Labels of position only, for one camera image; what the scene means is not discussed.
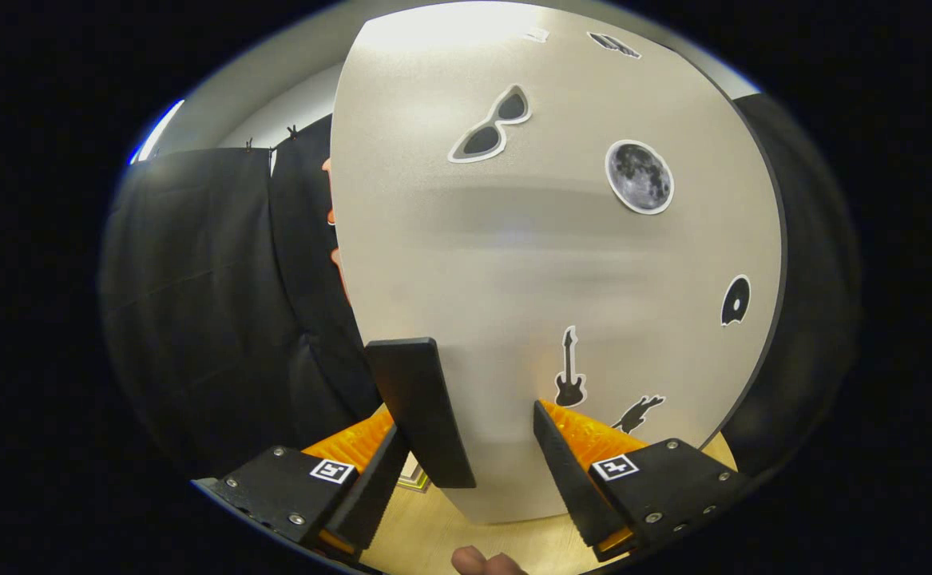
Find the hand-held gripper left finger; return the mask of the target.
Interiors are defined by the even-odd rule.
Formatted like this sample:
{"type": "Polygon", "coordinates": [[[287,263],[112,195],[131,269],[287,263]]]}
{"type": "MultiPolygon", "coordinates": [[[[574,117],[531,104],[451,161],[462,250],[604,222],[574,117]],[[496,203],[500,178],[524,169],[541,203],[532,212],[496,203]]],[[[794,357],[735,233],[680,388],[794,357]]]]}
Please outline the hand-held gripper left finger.
{"type": "Polygon", "coordinates": [[[381,406],[308,448],[270,446],[232,472],[192,484],[283,545],[356,565],[375,539],[408,454],[381,406]]]}

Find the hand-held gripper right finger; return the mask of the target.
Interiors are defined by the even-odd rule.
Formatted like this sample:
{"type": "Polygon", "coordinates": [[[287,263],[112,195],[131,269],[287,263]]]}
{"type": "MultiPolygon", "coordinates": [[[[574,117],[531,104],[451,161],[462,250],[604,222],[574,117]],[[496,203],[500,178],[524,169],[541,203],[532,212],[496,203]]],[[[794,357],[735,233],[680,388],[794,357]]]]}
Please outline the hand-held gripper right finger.
{"type": "Polygon", "coordinates": [[[735,505],[752,480],[680,439],[648,444],[543,400],[533,434],[574,526],[597,560],[674,545],[735,505]]]}

